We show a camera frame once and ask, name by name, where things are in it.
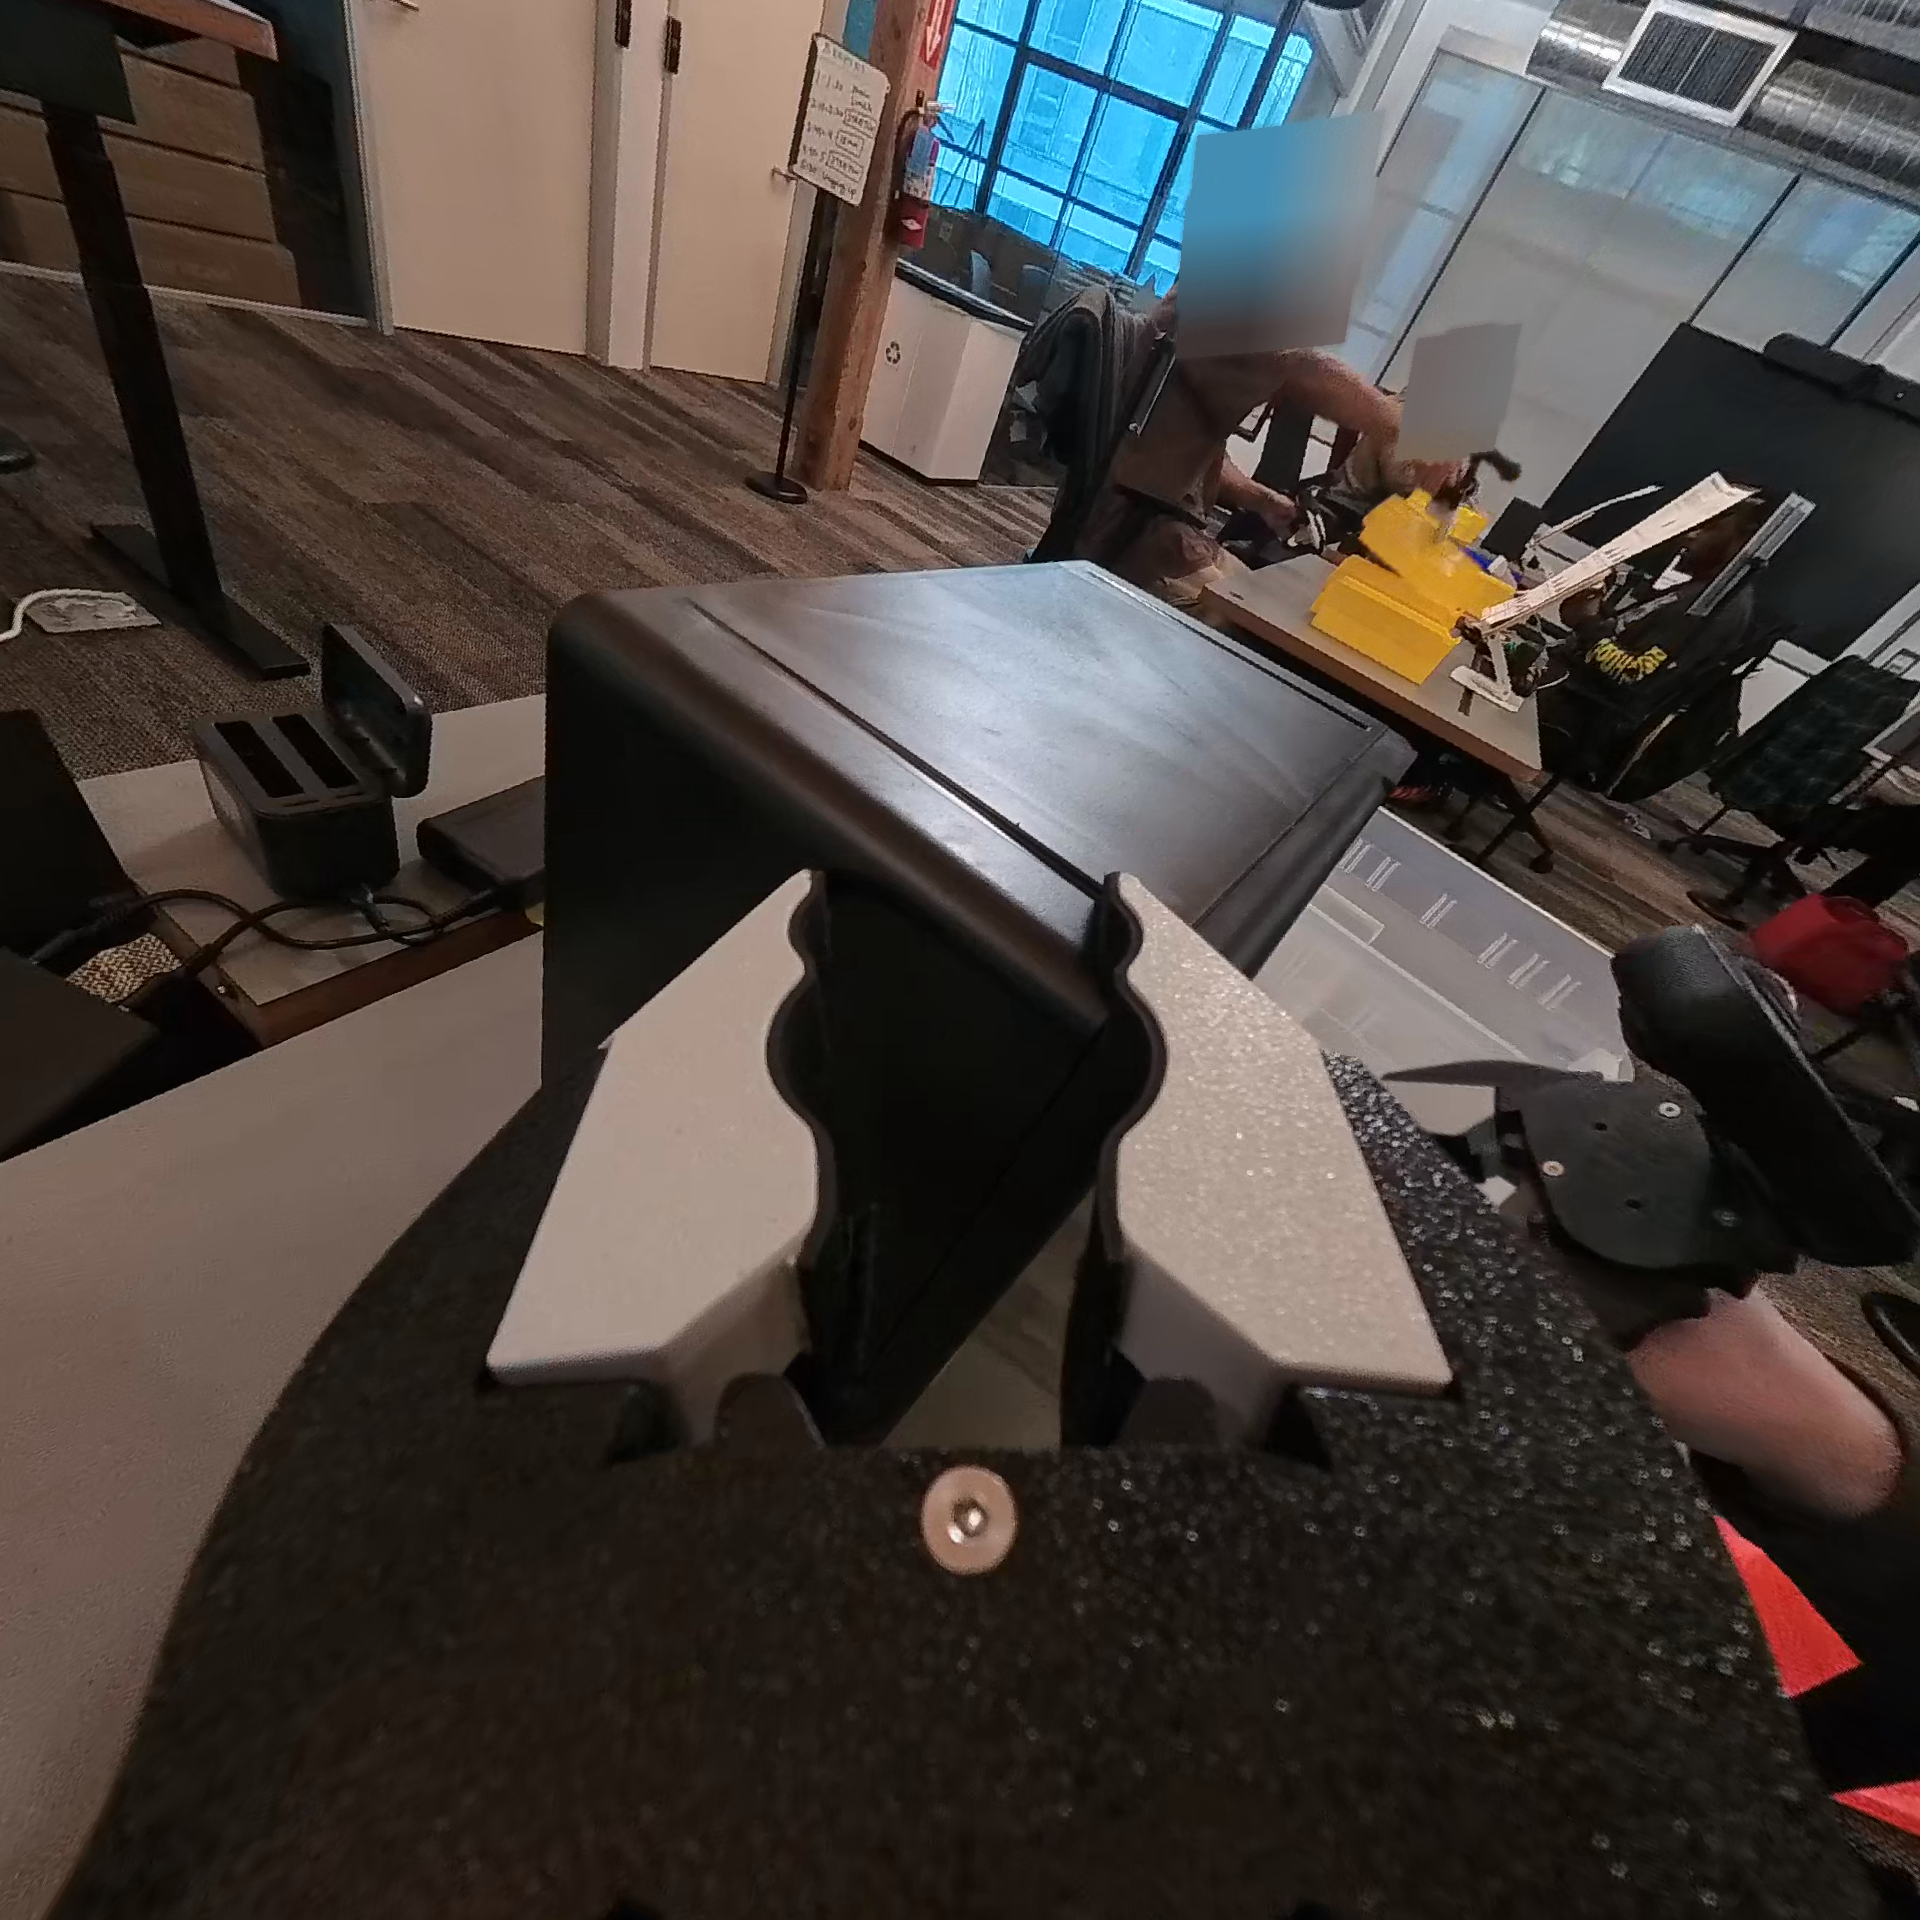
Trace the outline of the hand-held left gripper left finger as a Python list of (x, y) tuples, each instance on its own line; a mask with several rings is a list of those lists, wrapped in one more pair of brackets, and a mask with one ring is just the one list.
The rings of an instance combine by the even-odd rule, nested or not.
[(794, 874), (603, 1044), (488, 1349), (498, 1385), (647, 1385), (709, 1438), (735, 1381), (802, 1353), (825, 1152), (776, 1072), (810, 984)]

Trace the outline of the large clear plastic bin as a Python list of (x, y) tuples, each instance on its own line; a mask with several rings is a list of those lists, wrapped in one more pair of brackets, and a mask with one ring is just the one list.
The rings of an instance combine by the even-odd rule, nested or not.
[(1610, 950), (1387, 810), (1256, 984), (1375, 1076), (1496, 1060), (1634, 1074)]

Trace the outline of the black drawer cabinet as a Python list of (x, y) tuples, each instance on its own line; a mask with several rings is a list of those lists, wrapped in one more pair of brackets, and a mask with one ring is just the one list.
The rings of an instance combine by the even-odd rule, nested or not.
[(833, 1147), (800, 1394), (880, 1440), (1146, 1096), (1106, 878), (1243, 976), (1408, 748), (1085, 563), (600, 593), (546, 643), (555, 1076), (818, 874), (800, 1088)]

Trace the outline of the black power bank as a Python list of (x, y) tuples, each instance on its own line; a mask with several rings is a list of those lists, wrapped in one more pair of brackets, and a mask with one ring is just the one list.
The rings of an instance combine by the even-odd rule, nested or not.
[(508, 907), (545, 904), (545, 779), (420, 819), (416, 850), (426, 866)]

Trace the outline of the grey top desk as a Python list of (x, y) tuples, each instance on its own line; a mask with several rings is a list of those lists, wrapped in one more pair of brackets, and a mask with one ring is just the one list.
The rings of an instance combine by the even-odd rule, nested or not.
[(1504, 709), (1471, 688), (1464, 674), (1471, 670), (1473, 648), (1465, 640), (1453, 643), (1442, 664), (1415, 681), (1321, 633), (1313, 624), (1313, 601), (1330, 577), (1332, 568), (1327, 560), (1241, 571), (1210, 585), (1200, 611), (1353, 697), (1415, 746), (1442, 748), (1465, 758), (1484, 777), (1484, 797), (1504, 806), (1504, 822), (1473, 860), (1489, 868), (1497, 850), (1523, 834), (1537, 845), (1530, 866), (1553, 874), (1554, 848), (1541, 813), (1556, 777), (1543, 769), (1535, 702)]

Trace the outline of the dark plaid office chair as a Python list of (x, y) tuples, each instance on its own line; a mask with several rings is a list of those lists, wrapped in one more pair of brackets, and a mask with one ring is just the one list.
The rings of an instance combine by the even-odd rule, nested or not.
[(1808, 896), (1802, 866), (1841, 853), (1898, 763), (1915, 766), (1915, 678), (1859, 657), (1825, 667), (1717, 757), (1715, 811), (1665, 845), (1738, 864), (1724, 889), (1695, 889), (1691, 905), (1745, 928), (1764, 905)]

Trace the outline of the black battery charger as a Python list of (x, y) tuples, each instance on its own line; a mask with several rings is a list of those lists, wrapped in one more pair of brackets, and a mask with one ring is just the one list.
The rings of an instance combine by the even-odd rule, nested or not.
[(216, 819), (292, 904), (345, 900), (401, 874), (396, 804), (426, 792), (434, 718), (357, 628), (320, 635), (320, 704), (194, 734)]

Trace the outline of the slanted white board stand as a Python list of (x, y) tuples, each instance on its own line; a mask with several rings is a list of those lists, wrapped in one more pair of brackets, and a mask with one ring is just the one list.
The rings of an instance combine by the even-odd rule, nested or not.
[(1640, 520), (1613, 540), (1592, 549), (1556, 571), (1512, 593), (1504, 601), (1482, 613), (1467, 613), (1457, 621), (1457, 635), (1471, 648), (1467, 661), (1449, 670), (1452, 683), (1464, 697), (1484, 700), (1507, 714), (1520, 709), (1514, 672), (1507, 658), (1507, 635), (1535, 617), (1556, 613), (1600, 585), (1613, 569), (1665, 544), (1684, 544), (1701, 526), (1738, 516), (1751, 500), (1760, 498), (1757, 486), (1738, 484), (1722, 474), (1709, 474), (1675, 500)]

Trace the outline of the black monitor screen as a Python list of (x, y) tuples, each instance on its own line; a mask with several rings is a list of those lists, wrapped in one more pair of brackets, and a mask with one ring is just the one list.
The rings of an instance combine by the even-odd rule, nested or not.
[(1644, 484), (1668, 500), (1708, 474), (1812, 502), (1757, 587), (1768, 633), (1837, 658), (1915, 587), (1914, 376), (1789, 333), (1749, 349), (1683, 325), (1543, 515), (1565, 522)]

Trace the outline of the white recycling bin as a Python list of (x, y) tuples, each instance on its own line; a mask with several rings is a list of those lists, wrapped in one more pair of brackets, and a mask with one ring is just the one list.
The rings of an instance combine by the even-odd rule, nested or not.
[(975, 484), (1018, 363), (1012, 315), (899, 268), (860, 443), (933, 484)]

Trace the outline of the wooden pillar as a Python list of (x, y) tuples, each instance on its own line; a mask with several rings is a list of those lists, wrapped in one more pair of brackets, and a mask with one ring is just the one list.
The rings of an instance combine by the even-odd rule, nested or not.
[(889, 204), (899, 124), (929, 89), (922, 37), (931, 3), (877, 3), (868, 65), (887, 78), (871, 172), (863, 202), (834, 221), (824, 315), (799, 411), (792, 474), (811, 491), (844, 491), (853, 483), (860, 430), (880, 353), (880, 331), (896, 273)]

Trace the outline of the wooden edged desk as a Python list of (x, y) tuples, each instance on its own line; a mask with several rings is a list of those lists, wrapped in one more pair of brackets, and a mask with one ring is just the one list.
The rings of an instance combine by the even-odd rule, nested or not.
[(275, 25), (227, 3), (5, 3), (5, 92), (29, 97), (47, 129), (80, 281), (112, 382), (149, 524), (96, 524), (91, 540), (160, 589), (164, 614), (258, 681), (309, 661), (228, 596), (164, 358), (152, 289), (106, 145), (133, 98), (119, 41), (213, 41), (276, 62)]

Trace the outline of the white door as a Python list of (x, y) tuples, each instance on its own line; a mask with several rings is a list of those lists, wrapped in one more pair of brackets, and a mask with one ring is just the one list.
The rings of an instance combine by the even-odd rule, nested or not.
[(354, 106), (396, 330), (586, 353), (594, 3), (354, 3)]
[(652, 368), (767, 379), (818, 3), (672, 3), (663, 25)]

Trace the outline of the red fire extinguisher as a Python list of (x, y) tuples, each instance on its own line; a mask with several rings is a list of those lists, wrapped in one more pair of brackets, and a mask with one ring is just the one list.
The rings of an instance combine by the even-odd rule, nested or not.
[(903, 113), (896, 131), (887, 238), (903, 253), (927, 245), (929, 214), (939, 182), (945, 106), (924, 94)]

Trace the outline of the stack of cardboard boxes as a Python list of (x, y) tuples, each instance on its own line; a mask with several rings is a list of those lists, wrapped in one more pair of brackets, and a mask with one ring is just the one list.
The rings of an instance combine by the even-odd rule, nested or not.
[[(133, 117), (104, 124), (104, 145), (147, 283), (300, 307), (242, 57), (209, 40), (153, 51), (124, 41), (119, 53)], [(2, 259), (34, 273), (80, 268), (41, 110), (19, 92), (2, 94)]]

